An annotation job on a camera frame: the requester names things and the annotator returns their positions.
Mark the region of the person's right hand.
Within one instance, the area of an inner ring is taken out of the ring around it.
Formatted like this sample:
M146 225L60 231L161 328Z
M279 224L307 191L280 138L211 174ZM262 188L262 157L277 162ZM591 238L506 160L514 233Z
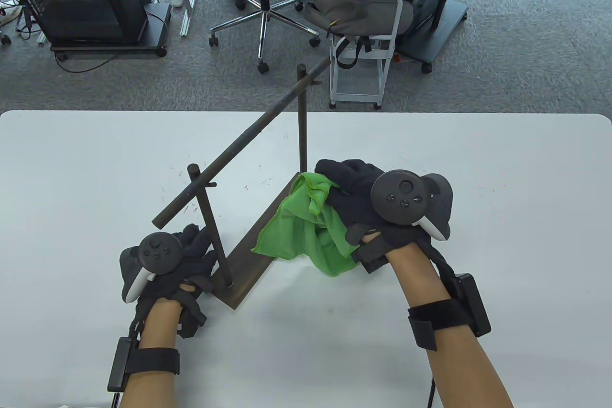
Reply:
M368 273L373 273L389 261L387 253L411 243L433 260L437 252L426 231L415 226L398 226L376 213L370 199L375 180L383 174L381 169L360 159L317 161L315 172L322 174L335 186L328 192L327 204L332 207L346 226L346 240L358 250L352 259Z

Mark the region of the person's left hand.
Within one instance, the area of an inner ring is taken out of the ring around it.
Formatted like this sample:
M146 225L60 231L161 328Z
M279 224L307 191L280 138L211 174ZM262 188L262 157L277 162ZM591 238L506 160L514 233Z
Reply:
M124 249L120 269L125 303L136 302L136 314L131 324L131 336L142 334L147 316L159 299L177 301L182 338L193 337L206 322L197 299L210 294L212 270L217 254L210 249L212 239L205 227L189 224L181 232L155 232L147 235L138 246Z

